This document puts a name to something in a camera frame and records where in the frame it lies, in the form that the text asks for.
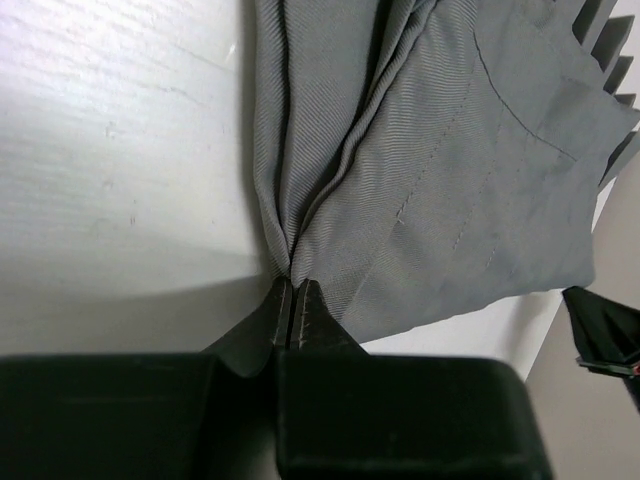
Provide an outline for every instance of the white table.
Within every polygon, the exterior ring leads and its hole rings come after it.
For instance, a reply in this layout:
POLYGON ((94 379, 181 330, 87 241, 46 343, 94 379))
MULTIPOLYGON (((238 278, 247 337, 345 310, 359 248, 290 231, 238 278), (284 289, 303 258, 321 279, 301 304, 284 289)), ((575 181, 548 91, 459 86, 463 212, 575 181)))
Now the white table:
MULTIPOLYGON (((253 31, 240 0, 0 3, 0 353, 199 349, 259 303, 253 31)), ((526 376, 559 302, 366 348, 526 376)))

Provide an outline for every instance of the gray cloth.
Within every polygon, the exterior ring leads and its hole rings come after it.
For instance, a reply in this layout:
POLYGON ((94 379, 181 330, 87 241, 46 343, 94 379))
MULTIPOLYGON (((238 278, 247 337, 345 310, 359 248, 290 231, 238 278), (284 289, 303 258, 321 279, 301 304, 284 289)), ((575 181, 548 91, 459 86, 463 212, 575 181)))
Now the gray cloth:
POLYGON ((356 340, 592 281, 598 183, 640 117, 565 4, 257 5, 274 270, 318 280, 356 340))
POLYGON ((573 23, 573 33, 582 44, 582 48, 590 52, 595 46, 613 7, 618 0, 582 0, 584 3, 573 23))

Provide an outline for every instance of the fabric fold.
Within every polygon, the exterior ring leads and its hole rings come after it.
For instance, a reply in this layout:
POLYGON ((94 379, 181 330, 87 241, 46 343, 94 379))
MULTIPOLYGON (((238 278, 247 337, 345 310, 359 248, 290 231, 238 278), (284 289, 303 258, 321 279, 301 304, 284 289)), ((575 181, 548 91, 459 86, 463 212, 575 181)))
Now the fabric fold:
POLYGON ((590 283, 599 183, 640 119, 612 95, 629 21, 603 21, 610 1, 591 23, 578 0, 384 3, 258 2, 278 272, 318 280, 358 341, 590 283))

